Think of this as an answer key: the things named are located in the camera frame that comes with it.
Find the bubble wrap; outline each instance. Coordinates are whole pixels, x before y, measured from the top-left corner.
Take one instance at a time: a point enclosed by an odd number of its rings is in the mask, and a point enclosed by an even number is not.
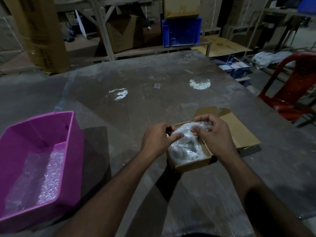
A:
[[[198,159],[206,158],[203,153],[198,137],[193,135],[191,130],[193,127],[199,126],[204,130],[209,130],[212,127],[210,122],[190,122],[180,126],[174,134],[184,134],[184,137],[173,143],[169,148],[169,154],[175,165],[185,164]]]
[[[29,153],[22,175],[6,198],[2,216],[43,204],[57,196],[65,150]]]

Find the metal shelving rack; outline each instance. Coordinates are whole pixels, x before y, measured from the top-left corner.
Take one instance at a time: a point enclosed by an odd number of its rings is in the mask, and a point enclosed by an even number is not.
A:
[[[102,58],[97,57],[98,60],[114,61],[120,57],[153,53],[157,54],[163,51],[180,50],[184,48],[197,46],[207,46],[206,56],[209,55],[211,49],[211,41],[203,37],[200,38],[200,43],[198,44],[166,48],[163,46],[154,46],[139,49],[131,49],[114,54],[110,38],[106,29],[106,23],[109,20],[109,17],[113,13],[116,6],[130,4],[133,2],[142,2],[142,0],[70,0],[64,3],[56,3],[56,10],[58,12],[77,10],[99,28],[101,32],[101,38],[107,52],[107,56]],[[105,11],[105,6],[110,6],[107,12]]]

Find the gray table surface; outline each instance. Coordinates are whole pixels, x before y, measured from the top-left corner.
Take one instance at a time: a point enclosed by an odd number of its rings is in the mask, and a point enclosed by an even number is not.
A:
[[[204,83],[205,89],[194,89],[192,81]],[[128,94],[114,100],[117,92],[111,91],[122,88]],[[231,109],[262,142],[242,152],[247,163],[297,216],[315,215],[316,140],[198,51],[99,63],[52,77],[2,77],[0,132],[34,115],[76,111],[85,133],[82,196],[88,199],[139,151],[147,127],[190,120],[207,105]],[[254,236],[220,163],[181,177],[165,171],[166,165],[163,155],[146,171],[117,237]]]

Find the blue plastic crate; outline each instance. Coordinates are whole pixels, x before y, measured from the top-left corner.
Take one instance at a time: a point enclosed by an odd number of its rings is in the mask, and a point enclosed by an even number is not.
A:
[[[161,18],[161,33],[164,47],[196,44],[200,41],[202,18]]]
[[[297,11],[306,14],[316,14],[316,0],[302,0]]]

